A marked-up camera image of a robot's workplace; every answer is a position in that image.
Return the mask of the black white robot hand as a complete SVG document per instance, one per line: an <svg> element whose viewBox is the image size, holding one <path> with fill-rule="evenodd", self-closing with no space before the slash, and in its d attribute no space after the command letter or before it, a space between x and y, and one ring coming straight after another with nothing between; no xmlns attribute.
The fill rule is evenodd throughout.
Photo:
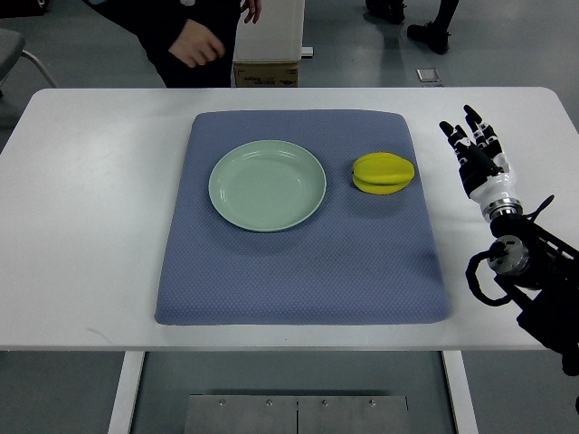
<svg viewBox="0 0 579 434"><path fill-rule="evenodd" d="M465 194L477 203L487 222L499 216L521 214L516 176L503 152L494 128L471 106L463 107L465 121L472 132L468 136L460 125L442 121L441 131L447 137L458 163Z"/></svg>

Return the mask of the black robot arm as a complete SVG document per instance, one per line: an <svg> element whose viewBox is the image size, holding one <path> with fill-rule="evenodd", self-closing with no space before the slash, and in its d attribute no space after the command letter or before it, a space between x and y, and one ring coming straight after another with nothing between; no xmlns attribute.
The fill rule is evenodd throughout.
<svg viewBox="0 0 579 434"><path fill-rule="evenodd" d="M518 325L542 346L561 355L563 372L578 374L578 250L536 224L553 200L530 214L507 213L489 226L490 247L474 255L465 275L472 295L490 307L510 302L520 308ZM485 261L504 295L492 299L481 289L477 270Z"/></svg>

